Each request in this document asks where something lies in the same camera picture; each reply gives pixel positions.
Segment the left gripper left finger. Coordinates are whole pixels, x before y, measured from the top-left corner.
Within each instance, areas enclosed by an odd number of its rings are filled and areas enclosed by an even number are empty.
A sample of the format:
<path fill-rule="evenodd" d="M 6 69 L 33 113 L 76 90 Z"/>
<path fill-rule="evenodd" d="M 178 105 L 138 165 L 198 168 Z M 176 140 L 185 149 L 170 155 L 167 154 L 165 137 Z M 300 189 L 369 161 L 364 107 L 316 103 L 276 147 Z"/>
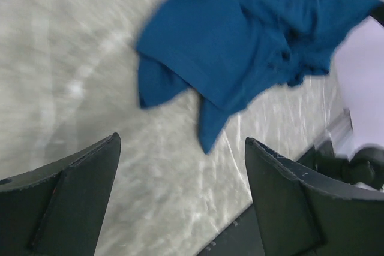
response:
<path fill-rule="evenodd" d="M 114 133 L 1 180 L 1 255 L 94 255 L 121 154 Z"/>

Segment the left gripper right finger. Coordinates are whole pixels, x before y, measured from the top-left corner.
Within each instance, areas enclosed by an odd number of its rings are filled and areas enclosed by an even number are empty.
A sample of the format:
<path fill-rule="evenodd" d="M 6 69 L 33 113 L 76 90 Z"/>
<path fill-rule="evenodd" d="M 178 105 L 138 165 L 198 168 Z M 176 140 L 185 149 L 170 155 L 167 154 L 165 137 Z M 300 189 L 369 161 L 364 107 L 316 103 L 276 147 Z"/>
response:
<path fill-rule="evenodd" d="M 245 165 L 266 255 L 382 255 L 383 194 L 324 176 L 247 138 Z"/>

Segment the blue printed t-shirt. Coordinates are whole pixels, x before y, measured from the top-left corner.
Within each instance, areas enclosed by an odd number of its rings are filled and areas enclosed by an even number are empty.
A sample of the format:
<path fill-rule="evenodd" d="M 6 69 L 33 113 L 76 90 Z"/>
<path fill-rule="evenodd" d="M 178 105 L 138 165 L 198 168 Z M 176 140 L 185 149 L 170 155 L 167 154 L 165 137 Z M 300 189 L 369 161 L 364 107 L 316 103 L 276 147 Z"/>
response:
<path fill-rule="evenodd" d="M 209 153 L 231 115 L 272 86 L 327 75 L 347 34 L 382 11 L 382 0 L 166 0 L 136 43 L 139 104 L 195 89 Z"/>

